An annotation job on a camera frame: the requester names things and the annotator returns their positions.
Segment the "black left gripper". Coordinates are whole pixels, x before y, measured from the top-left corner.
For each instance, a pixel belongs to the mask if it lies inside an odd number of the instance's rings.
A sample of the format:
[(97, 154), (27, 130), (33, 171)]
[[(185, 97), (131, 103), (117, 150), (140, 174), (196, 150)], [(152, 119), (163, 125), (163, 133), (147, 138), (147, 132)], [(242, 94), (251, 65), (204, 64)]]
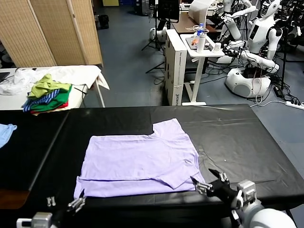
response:
[[(67, 210), (61, 209), (53, 213), (51, 218), (52, 228), (63, 228), (70, 220), (71, 212), (78, 212), (86, 203), (86, 196), (84, 196), (85, 190), (82, 190), (79, 198), (70, 202), (67, 206)], [(47, 206), (55, 206), (55, 197), (47, 197)]]

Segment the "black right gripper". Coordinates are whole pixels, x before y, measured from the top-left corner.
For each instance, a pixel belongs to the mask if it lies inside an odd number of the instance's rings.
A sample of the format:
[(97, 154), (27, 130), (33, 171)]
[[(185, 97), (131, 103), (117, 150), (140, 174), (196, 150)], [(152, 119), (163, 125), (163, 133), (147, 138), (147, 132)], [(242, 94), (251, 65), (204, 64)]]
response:
[(199, 194), (209, 193), (209, 197), (217, 197), (225, 204), (231, 206), (238, 192), (230, 188), (227, 174), (215, 169), (209, 169), (209, 171), (218, 178), (210, 184), (199, 182), (194, 177), (190, 176), (195, 191)]

